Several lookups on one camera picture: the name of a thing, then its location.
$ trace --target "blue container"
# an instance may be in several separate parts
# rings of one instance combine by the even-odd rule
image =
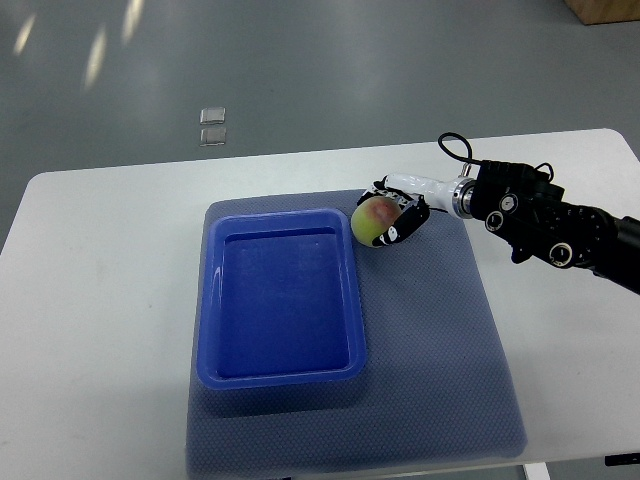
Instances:
[[[347,217],[224,217],[209,230],[196,370],[214,390],[355,377],[366,362]]]

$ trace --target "robotic hand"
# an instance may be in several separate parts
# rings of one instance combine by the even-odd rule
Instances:
[[[447,137],[462,141],[467,157],[451,152]],[[358,200],[384,195],[396,200],[402,214],[374,246],[399,243],[429,218],[430,210],[456,218],[475,218],[512,247],[511,260],[521,263],[532,256],[558,268],[591,270],[640,294],[640,222],[615,218],[596,207],[562,201],[564,189],[552,185],[548,163],[532,167],[522,163],[475,160],[462,136],[447,132],[438,145],[449,156],[465,162],[461,175],[440,182],[426,177],[394,173],[364,192]],[[469,177],[471,164],[479,165],[477,179]]]

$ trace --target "textured mat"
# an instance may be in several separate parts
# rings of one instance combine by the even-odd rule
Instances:
[[[227,215],[332,207],[350,216],[361,193],[215,203],[203,239]],[[273,478],[522,452],[511,376],[462,221],[433,212],[402,244],[369,249],[354,241],[354,253],[368,352],[362,373],[328,384],[213,392],[192,366],[191,478]]]

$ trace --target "gray floor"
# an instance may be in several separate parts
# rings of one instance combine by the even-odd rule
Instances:
[[[129,38],[125,12],[140,4]],[[87,74],[88,63],[101,68]],[[639,86],[640,22],[585,27],[562,0],[2,0],[0,246],[43,171],[434,141],[447,130],[607,127],[640,156]],[[205,106],[227,108],[226,145],[199,147]],[[602,459],[549,468],[553,480],[640,477]]]

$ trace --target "apple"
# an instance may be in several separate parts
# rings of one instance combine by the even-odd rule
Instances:
[[[388,197],[371,197],[366,199],[351,216],[351,231],[361,244],[373,247],[371,242],[386,232],[402,210]]]

